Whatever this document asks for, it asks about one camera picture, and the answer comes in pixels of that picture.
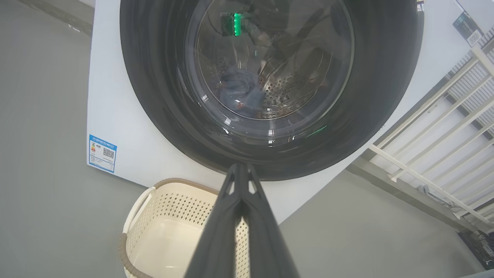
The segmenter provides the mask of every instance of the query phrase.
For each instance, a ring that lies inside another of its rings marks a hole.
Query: front-load washing machine
[[[87,163],[219,189],[247,162],[281,222],[466,52],[439,2],[424,26],[413,0],[99,1]]]

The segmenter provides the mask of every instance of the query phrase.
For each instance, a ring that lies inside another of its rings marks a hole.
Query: laundry
[[[257,74],[230,67],[221,76],[220,101],[232,111],[259,118],[264,98]]]

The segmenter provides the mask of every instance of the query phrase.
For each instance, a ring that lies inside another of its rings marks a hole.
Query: floor
[[[483,271],[453,228],[347,171],[280,228],[301,277],[454,278]]]
[[[0,1],[0,277],[123,278],[118,240],[144,187],[85,163],[91,40]],[[455,231],[348,172],[281,224],[301,277],[481,271]]]

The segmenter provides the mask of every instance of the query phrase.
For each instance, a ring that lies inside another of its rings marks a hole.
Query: washing machine door
[[[285,180],[382,127],[415,68],[417,11],[414,0],[122,0],[121,41],[172,144],[220,172],[242,161]]]

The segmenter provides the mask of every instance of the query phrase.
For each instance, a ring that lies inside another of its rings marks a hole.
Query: cream laundry basket
[[[184,179],[144,191],[123,226],[120,259],[129,278],[181,278],[194,254],[218,192]],[[236,233],[237,277],[248,278],[248,228]]]

